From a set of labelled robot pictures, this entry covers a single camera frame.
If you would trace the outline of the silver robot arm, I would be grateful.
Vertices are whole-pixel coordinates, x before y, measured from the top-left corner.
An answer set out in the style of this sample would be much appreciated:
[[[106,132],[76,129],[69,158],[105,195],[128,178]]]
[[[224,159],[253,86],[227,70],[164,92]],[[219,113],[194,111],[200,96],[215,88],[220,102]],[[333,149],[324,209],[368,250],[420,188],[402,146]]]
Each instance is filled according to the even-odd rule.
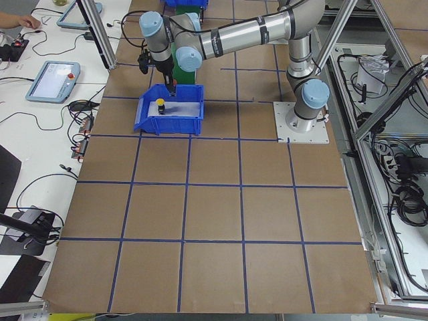
[[[153,65],[162,75],[170,94],[176,92],[173,68],[185,72],[199,69],[203,61],[284,39],[289,47],[287,79],[296,103],[286,115],[294,132],[305,133],[317,121],[329,98],[328,86],[316,76],[312,59],[311,32],[324,13],[324,1],[280,1],[275,13],[260,15],[202,30],[197,13],[161,15],[143,13],[139,26],[147,47],[141,50],[139,68],[146,74]]]

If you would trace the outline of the person hand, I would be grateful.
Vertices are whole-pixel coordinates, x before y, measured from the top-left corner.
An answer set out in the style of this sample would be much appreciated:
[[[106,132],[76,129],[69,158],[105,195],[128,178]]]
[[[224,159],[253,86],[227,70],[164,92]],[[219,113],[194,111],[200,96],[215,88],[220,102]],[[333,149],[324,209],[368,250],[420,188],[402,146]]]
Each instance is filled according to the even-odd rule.
[[[41,25],[41,21],[34,18],[31,15],[22,15],[17,18],[17,22],[20,26],[30,28],[30,29],[37,29]]]

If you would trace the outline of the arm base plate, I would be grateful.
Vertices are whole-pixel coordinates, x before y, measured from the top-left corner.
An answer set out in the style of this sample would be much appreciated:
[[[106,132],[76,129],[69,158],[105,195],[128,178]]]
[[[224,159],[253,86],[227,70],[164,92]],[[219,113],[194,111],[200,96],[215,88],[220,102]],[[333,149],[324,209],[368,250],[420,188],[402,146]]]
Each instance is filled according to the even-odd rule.
[[[326,123],[319,111],[313,120],[303,120],[294,113],[294,102],[274,102],[277,140],[291,144],[328,144]]]

